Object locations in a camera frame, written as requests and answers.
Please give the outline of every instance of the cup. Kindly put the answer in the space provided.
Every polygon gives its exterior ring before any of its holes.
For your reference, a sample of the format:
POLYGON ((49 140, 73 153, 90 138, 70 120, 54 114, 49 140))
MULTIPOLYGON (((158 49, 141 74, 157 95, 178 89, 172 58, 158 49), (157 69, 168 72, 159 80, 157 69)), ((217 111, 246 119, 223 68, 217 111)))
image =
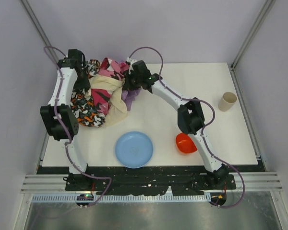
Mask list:
POLYGON ((219 101, 219 110, 222 112, 227 111, 236 103, 236 101, 237 96, 233 92, 226 92, 219 101))

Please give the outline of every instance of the table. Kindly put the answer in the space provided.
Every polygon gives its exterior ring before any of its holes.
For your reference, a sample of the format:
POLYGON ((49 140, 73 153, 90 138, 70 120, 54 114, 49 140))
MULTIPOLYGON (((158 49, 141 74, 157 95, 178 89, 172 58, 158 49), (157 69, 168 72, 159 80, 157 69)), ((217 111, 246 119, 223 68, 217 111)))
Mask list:
MULTIPOLYGON (((159 73, 160 64, 148 64, 152 73, 159 73)), ((171 88, 190 98, 208 101, 216 110, 216 119, 206 128, 217 155, 234 165, 255 165, 257 159, 239 102, 221 112, 218 100, 225 92, 235 92, 227 63, 165 64, 162 77, 171 88)), ((212 112, 202 104, 205 122, 212 112)), ((121 166, 115 157, 115 143, 126 132, 141 131, 154 145, 154 154, 147 166, 203 165, 198 152, 179 154, 175 137, 180 133, 177 112, 161 98, 142 90, 133 102, 128 116, 110 127, 79 129, 79 144, 89 166, 121 166)), ((49 138, 43 167, 69 166, 64 149, 49 138)))

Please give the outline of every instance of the blue plate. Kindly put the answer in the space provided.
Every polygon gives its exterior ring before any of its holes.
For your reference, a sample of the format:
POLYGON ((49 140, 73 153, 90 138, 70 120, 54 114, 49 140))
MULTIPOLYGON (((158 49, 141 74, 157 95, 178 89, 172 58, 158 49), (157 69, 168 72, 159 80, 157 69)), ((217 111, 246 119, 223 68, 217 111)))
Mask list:
POLYGON ((115 155, 127 168, 137 169, 146 165, 153 156, 151 139, 141 132, 129 132, 116 142, 115 155))

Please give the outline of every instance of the gray wall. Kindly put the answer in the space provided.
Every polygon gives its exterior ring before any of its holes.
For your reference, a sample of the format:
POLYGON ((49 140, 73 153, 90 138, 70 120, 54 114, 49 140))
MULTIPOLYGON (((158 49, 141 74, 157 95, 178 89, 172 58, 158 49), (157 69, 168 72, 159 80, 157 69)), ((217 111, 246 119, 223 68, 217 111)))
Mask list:
MULTIPOLYGON (((125 59, 153 46, 165 62, 232 63, 264 0, 29 0, 53 45, 125 59)), ((152 51, 136 57, 160 62, 152 51)))
POLYGON ((268 166, 288 195, 288 0, 277 0, 237 68, 268 166))
POLYGON ((45 135, 39 107, 53 91, 55 68, 16 0, 0 0, 0 230, 9 230, 24 175, 34 171, 45 135))

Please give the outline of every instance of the orange bowl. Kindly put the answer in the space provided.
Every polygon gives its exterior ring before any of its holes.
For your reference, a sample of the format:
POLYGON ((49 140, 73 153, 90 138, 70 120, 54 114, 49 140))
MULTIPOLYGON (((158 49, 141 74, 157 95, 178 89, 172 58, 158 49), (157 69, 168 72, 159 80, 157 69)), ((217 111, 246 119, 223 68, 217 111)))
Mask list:
POLYGON ((176 145, 180 152, 184 154, 190 154, 197 151, 197 147, 195 146, 192 139, 184 133, 179 133, 176 136, 176 145))

